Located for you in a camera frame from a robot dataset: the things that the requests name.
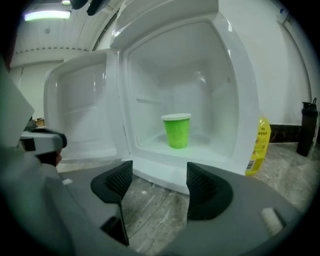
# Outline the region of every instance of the ceiling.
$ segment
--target ceiling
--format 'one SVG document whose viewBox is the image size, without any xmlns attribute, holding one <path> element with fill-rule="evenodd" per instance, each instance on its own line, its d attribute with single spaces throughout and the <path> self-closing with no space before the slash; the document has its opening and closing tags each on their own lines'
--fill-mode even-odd
<svg viewBox="0 0 320 256">
<path fill-rule="evenodd" d="M 81 9 L 62 5 L 59 0 L 36 3 L 28 8 L 30 11 L 66 10 L 71 11 L 69 19 L 36 19 L 21 21 L 17 31 L 14 57 L 24 53 L 48 49 L 70 49 L 89 52 L 108 21 L 120 7 L 122 0 L 111 0 L 109 4 L 94 16 L 88 16 L 89 2 Z"/>
</svg>

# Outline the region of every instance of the black baseboard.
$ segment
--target black baseboard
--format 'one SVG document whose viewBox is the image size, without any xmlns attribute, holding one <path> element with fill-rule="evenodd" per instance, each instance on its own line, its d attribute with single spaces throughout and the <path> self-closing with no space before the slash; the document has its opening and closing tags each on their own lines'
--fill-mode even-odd
<svg viewBox="0 0 320 256">
<path fill-rule="evenodd" d="M 270 124 L 270 143 L 298 142 L 301 125 Z"/>
</svg>

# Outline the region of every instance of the green cup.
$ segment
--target green cup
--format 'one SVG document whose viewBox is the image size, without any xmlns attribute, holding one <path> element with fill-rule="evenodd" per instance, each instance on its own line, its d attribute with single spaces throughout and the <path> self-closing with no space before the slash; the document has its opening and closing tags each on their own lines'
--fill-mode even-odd
<svg viewBox="0 0 320 256">
<path fill-rule="evenodd" d="M 171 148 L 183 149 L 188 145 L 191 114 L 168 114 L 161 116 Z"/>
</svg>

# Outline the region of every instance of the white wall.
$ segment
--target white wall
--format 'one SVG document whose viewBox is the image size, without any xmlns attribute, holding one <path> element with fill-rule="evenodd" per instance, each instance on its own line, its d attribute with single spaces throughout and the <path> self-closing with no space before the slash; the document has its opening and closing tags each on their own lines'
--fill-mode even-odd
<svg viewBox="0 0 320 256">
<path fill-rule="evenodd" d="M 255 73 L 260 109 L 271 124 L 301 124 L 302 101 L 311 101 L 307 72 L 289 32 L 269 0 L 220 0 L 220 12 L 241 38 Z M 115 23 L 97 50 L 110 47 Z"/>
<path fill-rule="evenodd" d="M 26 65 L 11 69 L 9 75 L 22 92 L 23 96 L 34 108 L 33 119 L 44 117 L 44 88 L 48 70 L 60 62 Z"/>
</svg>

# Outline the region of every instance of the cup lid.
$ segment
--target cup lid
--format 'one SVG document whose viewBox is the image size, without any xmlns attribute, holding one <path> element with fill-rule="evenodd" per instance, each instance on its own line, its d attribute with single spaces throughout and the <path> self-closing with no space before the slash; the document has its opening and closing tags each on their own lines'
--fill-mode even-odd
<svg viewBox="0 0 320 256">
<path fill-rule="evenodd" d="M 163 121 L 176 121 L 176 120 L 184 120 L 191 118 L 190 113 L 179 113 L 179 114 L 167 114 L 161 116 Z"/>
</svg>

